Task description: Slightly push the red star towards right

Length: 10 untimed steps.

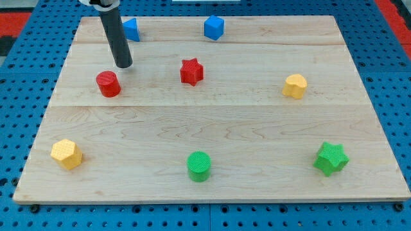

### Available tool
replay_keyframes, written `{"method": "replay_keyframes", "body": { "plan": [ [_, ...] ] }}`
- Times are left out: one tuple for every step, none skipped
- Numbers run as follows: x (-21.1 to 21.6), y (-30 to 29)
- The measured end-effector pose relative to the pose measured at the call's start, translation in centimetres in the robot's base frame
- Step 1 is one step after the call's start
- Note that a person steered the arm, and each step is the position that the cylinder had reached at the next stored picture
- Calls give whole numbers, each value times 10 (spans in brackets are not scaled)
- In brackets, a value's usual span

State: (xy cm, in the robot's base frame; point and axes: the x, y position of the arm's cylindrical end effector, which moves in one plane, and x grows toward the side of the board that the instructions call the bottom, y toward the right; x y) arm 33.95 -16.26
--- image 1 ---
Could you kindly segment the white rod mount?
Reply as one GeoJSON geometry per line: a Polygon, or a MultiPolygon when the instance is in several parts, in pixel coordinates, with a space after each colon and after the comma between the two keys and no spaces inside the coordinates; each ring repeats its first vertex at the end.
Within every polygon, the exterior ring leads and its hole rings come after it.
{"type": "Polygon", "coordinates": [[[99,12],[108,12],[120,5],[120,0],[78,0],[85,6],[93,6],[99,12]]]}

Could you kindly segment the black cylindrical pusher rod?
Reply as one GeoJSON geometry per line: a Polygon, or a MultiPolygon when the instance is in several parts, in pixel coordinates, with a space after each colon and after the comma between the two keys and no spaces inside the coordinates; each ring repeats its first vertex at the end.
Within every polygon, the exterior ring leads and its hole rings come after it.
{"type": "Polygon", "coordinates": [[[100,19],[115,65],[122,69],[130,67],[133,60],[118,7],[100,12],[100,19]]]}

